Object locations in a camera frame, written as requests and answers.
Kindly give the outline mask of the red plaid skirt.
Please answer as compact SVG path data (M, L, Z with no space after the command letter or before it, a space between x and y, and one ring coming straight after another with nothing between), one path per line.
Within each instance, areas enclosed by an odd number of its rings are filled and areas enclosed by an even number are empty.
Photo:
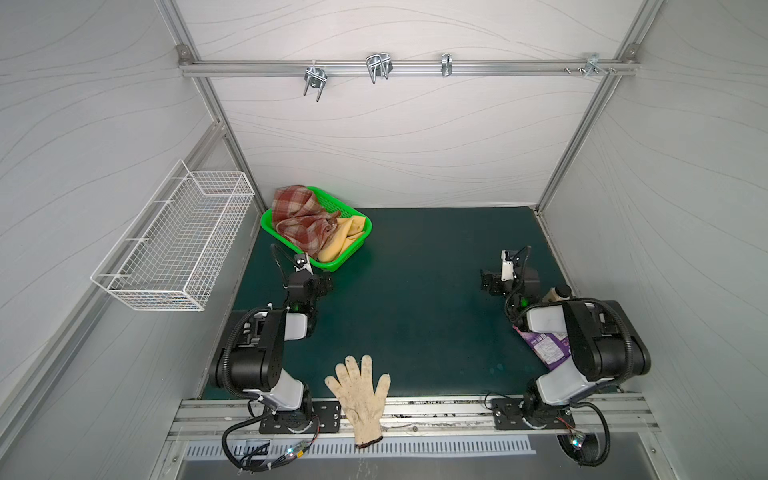
M302 185L279 188L273 197L272 228L301 251L316 257L337 228L339 212L329 212L314 191Z

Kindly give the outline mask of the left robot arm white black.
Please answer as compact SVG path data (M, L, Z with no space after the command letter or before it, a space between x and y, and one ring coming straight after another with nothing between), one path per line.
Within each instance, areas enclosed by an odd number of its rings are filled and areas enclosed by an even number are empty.
M332 280L298 270L286 290L281 307L254 308L236 318L211 362L208 384L256 401L283 433L299 433L312 424L312 398L309 387L283 368L284 347L314 333L317 300L332 290Z

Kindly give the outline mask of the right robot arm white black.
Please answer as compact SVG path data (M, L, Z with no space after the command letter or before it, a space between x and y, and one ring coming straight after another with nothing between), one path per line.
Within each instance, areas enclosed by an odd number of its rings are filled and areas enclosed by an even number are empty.
M522 267L482 270L480 286L504 299L513 329L549 369L532 381L519 406L534 429L593 393L650 370L650 354L616 301L576 297L567 284L540 295L537 272Z

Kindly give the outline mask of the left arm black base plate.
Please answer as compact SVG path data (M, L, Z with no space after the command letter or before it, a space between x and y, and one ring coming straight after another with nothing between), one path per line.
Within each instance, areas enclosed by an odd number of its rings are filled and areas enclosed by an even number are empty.
M270 414L259 425L263 435L309 435L314 433L338 433L340 431L341 406L338 401L312 400L293 411Z

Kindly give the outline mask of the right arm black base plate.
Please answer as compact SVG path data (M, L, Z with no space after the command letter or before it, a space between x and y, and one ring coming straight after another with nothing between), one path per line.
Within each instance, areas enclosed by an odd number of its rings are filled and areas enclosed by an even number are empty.
M575 425L562 406L528 406L522 397L492 397L486 403L496 430L567 430Z

